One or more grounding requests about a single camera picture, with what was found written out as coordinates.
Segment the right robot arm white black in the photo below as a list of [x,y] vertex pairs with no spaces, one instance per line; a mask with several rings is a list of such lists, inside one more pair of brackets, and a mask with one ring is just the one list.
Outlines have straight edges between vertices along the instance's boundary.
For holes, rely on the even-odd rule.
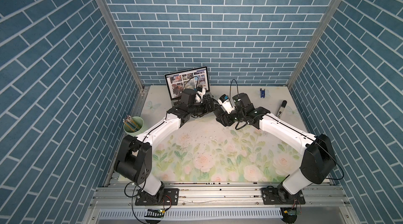
[[302,155],[301,166],[289,174],[278,186],[262,190],[263,202],[279,205],[303,204],[302,189],[321,184],[338,165],[330,139],[321,134],[304,132],[276,117],[268,109],[254,107],[245,93],[232,98],[222,95],[214,114],[223,126],[243,122],[279,138]]

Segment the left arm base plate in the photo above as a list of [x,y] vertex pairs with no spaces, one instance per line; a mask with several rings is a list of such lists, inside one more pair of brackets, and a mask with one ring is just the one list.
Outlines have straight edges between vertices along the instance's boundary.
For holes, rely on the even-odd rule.
[[155,195],[141,190],[135,197],[136,206],[177,206],[179,189],[161,188]]

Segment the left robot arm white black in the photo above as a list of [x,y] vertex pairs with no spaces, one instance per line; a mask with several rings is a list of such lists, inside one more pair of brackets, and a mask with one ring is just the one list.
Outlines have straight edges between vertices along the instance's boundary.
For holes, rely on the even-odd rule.
[[164,184],[151,174],[153,147],[181,128],[191,117],[213,112],[215,105],[215,100],[205,89],[184,89],[179,102],[167,110],[159,122],[137,136],[123,138],[114,171],[139,186],[140,192],[160,202],[164,195]]

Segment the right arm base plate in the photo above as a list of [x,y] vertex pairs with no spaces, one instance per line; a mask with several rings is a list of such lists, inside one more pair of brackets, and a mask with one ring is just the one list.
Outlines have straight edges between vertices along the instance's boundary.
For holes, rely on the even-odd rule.
[[300,190],[294,195],[289,194],[286,190],[268,186],[261,188],[262,200],[265,205],[305,205],[305,199]]

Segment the silver laptop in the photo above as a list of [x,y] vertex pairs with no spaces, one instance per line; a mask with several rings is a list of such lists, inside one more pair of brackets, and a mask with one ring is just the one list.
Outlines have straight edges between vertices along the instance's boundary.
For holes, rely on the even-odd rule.
[[[196,88],[202,86],[207,90],[206,94],[209,94],[215,103],[215,108],[218,102],[211,95],[211,88],[209,83],[208,68],[206,66],[181,70],[178,72],[168,73],[164,75],[166,86],[169,91],[172,106],[178,105],[181,101],[181,94],[185,89],[192,89],[196,93]],[[191,117],[198,118],[207,114],[193,114]]]

